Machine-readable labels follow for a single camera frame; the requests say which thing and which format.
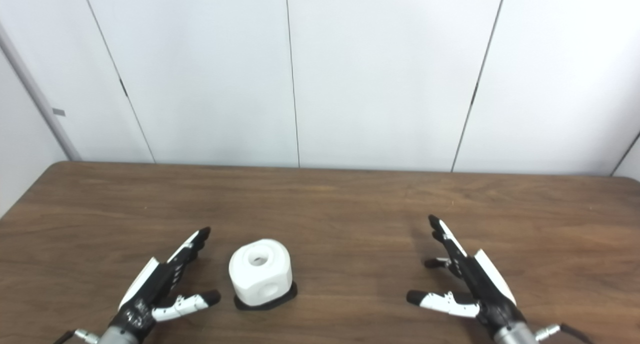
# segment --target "wooden table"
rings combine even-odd
[[[473,320],[405,303],[409,289],[464,288],[421,265],[445,255],[428,214],[488,253],[533,329],[640,343],[640,183],[627,178],[79,162],[52,166],[0,221],[0,343],[102,333],[147,260],[203,226],[178,291],[222,301],[148,344],[490,343]],[[299,294],[239,312],[229,259],[261,238],[288,248]]]

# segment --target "black stand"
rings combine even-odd
[[[295,282],[291,283],[291,288],[280,298],[276,298],[270,302],[264,303],[259,306],[248,306],[243,303],[238,296],[233,297],[233,303],[238,310],[248,310],[248,311],[256,311],[256,310],[272,310],[277,306],[283,305],[284,303],[294,299],[298,294],[298,286]]]

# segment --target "rounded white block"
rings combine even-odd
[[[229,275],[238,298],[259,306],[286,294],[291,288],[291,258],[277,240],[260,239],[241,247],[229,262]]]

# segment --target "white wall panel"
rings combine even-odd
[[[636,141],[631,147],[620,166],[615,170],[614,175],[640,181],[640,141]]]
[[[504,0],[455,171],[610,175],[640,130],[640,0]]]
[[[0,50],[0,217],[45,169],[66,159]]]
[[[286,0],[90,0],[155,159],[297,166]]]
[[[302,167],[450,171],[500,0],[288,0]]]
[[[0,27],[80,159],[153,161],[86,0],[0,0]]]

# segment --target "robotic arm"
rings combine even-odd
[[[122,298],[118,314],[102,337],[84,330],[69,331],[55,344],[76,335],[88,344],[141,344],[156,322],[171,321],[217,304],[220,294],[211,290],[190,297],[169,297],[183,277],[187,264],[198,257],[209,237],[209,227],[187,239],[165,263],[151,258]]]
[[[446,224],[429,216],[433,237],[444,245],[448,258],[425,261],[427,268],[446,268],[464,281],[470,293],[436,294],[410,290],[406,300],[422,308],[458,317],[476,318],[497,344],[538,344],[559,331],[593,344],[588,337],[566,324],[549,326],[532,333],[505,279],[481,249],[468,256]]]

